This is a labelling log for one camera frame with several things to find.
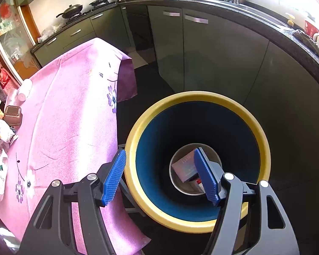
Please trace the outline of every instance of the gas stove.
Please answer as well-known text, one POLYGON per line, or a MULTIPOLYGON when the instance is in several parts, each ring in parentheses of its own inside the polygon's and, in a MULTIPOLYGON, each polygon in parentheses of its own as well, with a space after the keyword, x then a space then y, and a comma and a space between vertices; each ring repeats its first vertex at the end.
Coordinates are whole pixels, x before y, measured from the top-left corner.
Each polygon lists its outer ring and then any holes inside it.
POLYGON ((86 12, 83 12, 83 13, 80 12, 80 13, 78 13, 77 15, 75 15, 75 16, 69 18, 69 19, 66 21, 66 25, 68 25, 68 24, 74 22, 75 20, 78 20, 79 18, 82 18, 82 17, 85 16, 85 15, 88 15, 88 14, 91 13, 91 12, 94 12, 94 11, 96 11, 96 10, 98 10, 98 9, 101 9, 101 8, 104 8, 104 7, 107 7, 107 6, 110 6, 110 5, 115 5, 115 4, 116 4, 116 2, 107 2, 107 3, 103 3, 103 4, 100 4, 100 5, 97 5, 97 6, 93 7, 93 9, 90 9, 90 10, 88 10, 88 11, 86 11, 86 12))

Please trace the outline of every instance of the pink tablecloth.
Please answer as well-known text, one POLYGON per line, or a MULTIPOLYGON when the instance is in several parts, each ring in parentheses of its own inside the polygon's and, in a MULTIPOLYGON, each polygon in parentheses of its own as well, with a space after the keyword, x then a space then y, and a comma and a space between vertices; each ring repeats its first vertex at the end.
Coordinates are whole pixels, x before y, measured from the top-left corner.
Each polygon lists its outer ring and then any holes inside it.
MULTIPOLYGON (((0 202, 0 218, 18 239, 53 180, 80 181, 112 160, 117 151, 116 94, 118 101, 136 95, 131 59, 98 38, 55 59, 31 80, 31 93, 21 104, 19 138, 8 152, 0 202)), ((75 238, 78 251, 86 253, 76 205, 75 238)), ((135 254, 150 241, 125 212, 119 189, 101 212, 118 255, 135 254)))

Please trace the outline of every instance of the red bag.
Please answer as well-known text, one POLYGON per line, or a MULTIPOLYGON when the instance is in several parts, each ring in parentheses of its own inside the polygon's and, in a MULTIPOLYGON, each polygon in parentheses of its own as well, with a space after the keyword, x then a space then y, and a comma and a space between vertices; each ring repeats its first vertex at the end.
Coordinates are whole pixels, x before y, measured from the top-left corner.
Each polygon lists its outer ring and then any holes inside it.
POLYGON ((11 77, 9 72, 2 66, 0 62, 0 85, 4 92, 8 94, 9 90, 14 88, 18 89, 18 83, 11 77))

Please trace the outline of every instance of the glass door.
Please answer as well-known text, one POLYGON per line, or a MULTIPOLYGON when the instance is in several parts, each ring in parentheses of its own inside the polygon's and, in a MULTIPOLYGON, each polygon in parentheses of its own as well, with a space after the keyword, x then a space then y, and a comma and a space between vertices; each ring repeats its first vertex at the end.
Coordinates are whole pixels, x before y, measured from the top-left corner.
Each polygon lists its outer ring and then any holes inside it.
POLYGON ((39 70, 39 64, 30 52, 33 46, 14 0, 0 4, 0 43, 9 61, 22 79, 39 70))

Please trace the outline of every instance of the blue gripper pad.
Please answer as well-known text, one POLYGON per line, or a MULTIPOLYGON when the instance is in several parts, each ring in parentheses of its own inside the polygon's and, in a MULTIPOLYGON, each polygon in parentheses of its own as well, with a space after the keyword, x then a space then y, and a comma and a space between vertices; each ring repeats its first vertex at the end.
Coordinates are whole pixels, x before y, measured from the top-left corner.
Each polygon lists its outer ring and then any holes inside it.
POLYGON ((127 154, 125 150, 121 150, 109 174, 107 175, 103 186, 102 203, 104 206, 106 206, 111 200, 114 199, 126 163, 127 154))
POLYGON ((220 201, 220 197, 218 196, 218 185, 214 175, 210 171, 208 161, 208 158, 205 158, 199 149, 194 150, 194 164, 203 184, 205 194, 207 195, 208 200, 211 201, 214 206, 217 206, 220 201))

